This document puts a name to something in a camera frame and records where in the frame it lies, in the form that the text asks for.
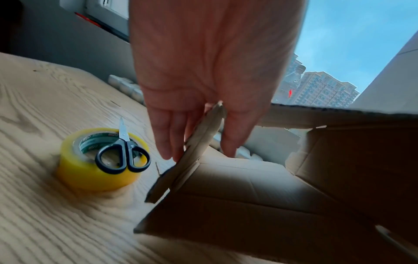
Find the scissors blade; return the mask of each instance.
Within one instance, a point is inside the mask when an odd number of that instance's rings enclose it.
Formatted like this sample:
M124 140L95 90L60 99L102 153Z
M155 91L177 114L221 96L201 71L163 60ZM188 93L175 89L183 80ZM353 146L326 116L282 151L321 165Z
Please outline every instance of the scissors blade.
M123 123L122 117L119 122L119 138L126 142L130 141L129 134L128 134L128 131L126 130L125 123Z

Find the blue sky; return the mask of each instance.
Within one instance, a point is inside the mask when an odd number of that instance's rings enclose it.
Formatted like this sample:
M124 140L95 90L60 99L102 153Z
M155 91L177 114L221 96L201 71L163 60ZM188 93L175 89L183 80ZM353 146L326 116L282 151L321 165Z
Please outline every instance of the blue sky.
M295 53L364 91L418 31L418 0L310 0Z

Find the black-handled scissors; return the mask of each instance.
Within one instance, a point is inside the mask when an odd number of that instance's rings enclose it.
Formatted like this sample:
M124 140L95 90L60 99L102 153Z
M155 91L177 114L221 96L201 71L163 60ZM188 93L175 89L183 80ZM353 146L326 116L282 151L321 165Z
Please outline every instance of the black-handled scissors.
M118 151L120 167L110 167L102 161L101 157L103 156L103 154L110 150ZM135 166L134 151L139 152L140 155L144 155L147 159L147 164L145 164L142 167ZM148 169L149 165L151 164L151 158L149 156L149 153L143 148L139 147L134 141L132 141L129 138L128 131L126 130L126 126L123 123L122 118L119 123L119 139L116 140L114 143L102 147L99 150L99 152L97 152L94 161L96 162L96 165L97 167L99 167L99 169L109 174L122 173L125 171L126 168L128 168L128 170L132 172L142 172Z

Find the table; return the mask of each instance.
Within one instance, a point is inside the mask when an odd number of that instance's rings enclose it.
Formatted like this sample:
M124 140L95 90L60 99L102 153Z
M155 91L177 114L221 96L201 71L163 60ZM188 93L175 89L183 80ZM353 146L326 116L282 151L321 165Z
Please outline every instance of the table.
M146 108L79 69L0 54L0 263L270 263L189 242L134 235L152 209L151 166L134 184L105 193L71 190L54 177L69 134L118 127L143 138L160 170ZM209 148L207 155L221 155Z

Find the hand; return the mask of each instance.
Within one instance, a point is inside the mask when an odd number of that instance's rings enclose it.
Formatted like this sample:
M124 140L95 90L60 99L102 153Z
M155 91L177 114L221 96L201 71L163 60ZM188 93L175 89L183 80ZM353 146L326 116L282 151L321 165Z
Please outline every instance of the hand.
M223 101L221 148L248 138L292 54L303 0L131 0L138 84L161 156L178 161L205 104Z

